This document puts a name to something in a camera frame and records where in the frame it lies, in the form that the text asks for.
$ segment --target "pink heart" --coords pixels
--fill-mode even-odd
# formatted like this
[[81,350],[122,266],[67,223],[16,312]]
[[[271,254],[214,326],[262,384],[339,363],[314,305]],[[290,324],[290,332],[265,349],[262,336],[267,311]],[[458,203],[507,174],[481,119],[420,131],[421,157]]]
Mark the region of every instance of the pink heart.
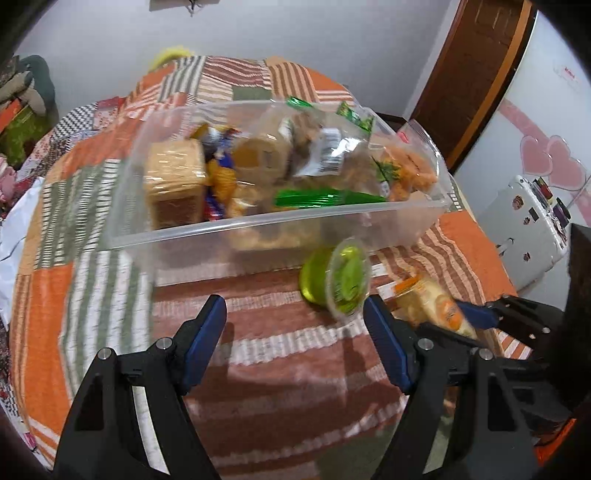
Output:
[[544,177],[552,171],[552,160],[542,149],[540,143],[534,137],[521,139],[521,163],[523,173]]
[[564,190],[580,190],[585,185],[587,171],[581,162],[570,156],[570,148],[562,137],[553,135],[546,151],[552,159],[552,172],[548,178],[551,187]]

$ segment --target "cracker package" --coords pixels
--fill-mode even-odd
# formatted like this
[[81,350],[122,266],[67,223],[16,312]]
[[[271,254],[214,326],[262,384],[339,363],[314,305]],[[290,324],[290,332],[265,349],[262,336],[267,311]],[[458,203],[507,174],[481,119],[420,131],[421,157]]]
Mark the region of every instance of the cracker package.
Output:
[[152,144],[144,173],[144,193],[154,229],[203,219],[208,185],[203,147],[197,140]]

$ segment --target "bedspread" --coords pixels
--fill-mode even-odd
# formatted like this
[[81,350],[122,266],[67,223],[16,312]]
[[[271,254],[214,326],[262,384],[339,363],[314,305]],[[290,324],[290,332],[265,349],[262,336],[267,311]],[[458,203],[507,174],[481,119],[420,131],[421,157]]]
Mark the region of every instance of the bedspread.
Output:
[[[315,476],[313,460],[326,449],[399,418],[405,397],[387,381],[362,319],[337,326],[304,302],[297,270],[153,288],[127,254],[106,249],[103,226],[119,170],[153,112],[289,95],[353,101],[342,86],[283,59],[186,57],[146,75],[114,113],[82,107],[49,134],[67,148],[53,166],[40,159],[51,168],[25,243],[9,333],[17,406],[50,462],[96,351],[145,349],[172,335],[211,293],[226,299],[228,324],[186,403],[225,477]],[[387,298],[393,282],[424,271],[474,303],[515,293],[493,245],[455,197],[454,205],[412,248],[372,257],[374,291]],[[522,345],[514,350],[526,354]],[[140,391],[136,402],[145,433]],[[153,436],[144,441],[153,464],[164,468]]]

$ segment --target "yellow object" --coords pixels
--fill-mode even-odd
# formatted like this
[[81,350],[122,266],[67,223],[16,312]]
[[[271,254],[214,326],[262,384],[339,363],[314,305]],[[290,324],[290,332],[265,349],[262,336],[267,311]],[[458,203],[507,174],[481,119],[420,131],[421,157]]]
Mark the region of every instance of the yellow object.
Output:
[[476,339],[474,327],[464,317],[456,302],[432,278],[413,277],[394,287],[397,314],[418,326],[430,322],[438,327]]
[[195,54],[191,50],[182,46],[165,48],[156,55],[156,58],[150,66],[150,71],[156,70],[169,61],[182,59],[183,57],[191,57],[193,55]]

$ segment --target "plastic storage box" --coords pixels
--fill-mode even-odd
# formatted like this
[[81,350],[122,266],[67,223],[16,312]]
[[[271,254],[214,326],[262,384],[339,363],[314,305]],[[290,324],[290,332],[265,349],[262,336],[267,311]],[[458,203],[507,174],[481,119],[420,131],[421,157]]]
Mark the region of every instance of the plastic storage box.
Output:
[[[411,123],[406,138],[423,150],[439,180],[427,196],[415,192],[406,202],[345,205],[265,213],[152,230],[142,181],[150,144],[188,136],[204,121],[248,132],[272,101],[207,103],[153,113],[122,167],[106,225],[111,248],[123,248],[158,285],[221,278],[301,265],[317,247],[359,238],[370,251],[410,246],[450,204],[449,173],[428,135]],[[335,111],[336,104],[316,105]],[[375,117],[370,143],[402,140]]]

